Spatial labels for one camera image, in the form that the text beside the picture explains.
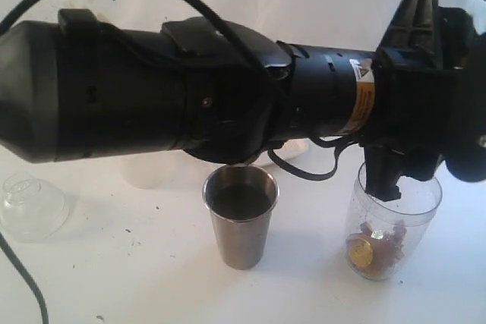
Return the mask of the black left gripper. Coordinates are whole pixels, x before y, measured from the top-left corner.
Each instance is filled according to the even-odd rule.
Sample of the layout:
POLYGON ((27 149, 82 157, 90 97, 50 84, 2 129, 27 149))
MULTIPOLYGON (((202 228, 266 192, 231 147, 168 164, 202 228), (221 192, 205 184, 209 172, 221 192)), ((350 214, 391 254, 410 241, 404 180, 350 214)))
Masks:
POLYGON ((402 176, 485 178, 485 36, 461 8, 401 0, 373 60, 374 110, 362 132, 365 192, 401 197, 402 176))

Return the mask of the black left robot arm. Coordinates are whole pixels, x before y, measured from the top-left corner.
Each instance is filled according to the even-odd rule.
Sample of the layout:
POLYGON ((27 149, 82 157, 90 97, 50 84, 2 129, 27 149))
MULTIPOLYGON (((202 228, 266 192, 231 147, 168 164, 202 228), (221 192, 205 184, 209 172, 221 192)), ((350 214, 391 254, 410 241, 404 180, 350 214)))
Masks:
POLYGON ((485 178, 485 37, 461 8, 401 0, 374 51, 275 42, 198 11, 158 32, 121 30, 87 9, 55 23, 1 22, 1 143, 54 162, 183 150, 234 165, 307 138, 339 155, 364 150, 365 190, 400 197, 402 176, 427 181, 445 164, 485 178))

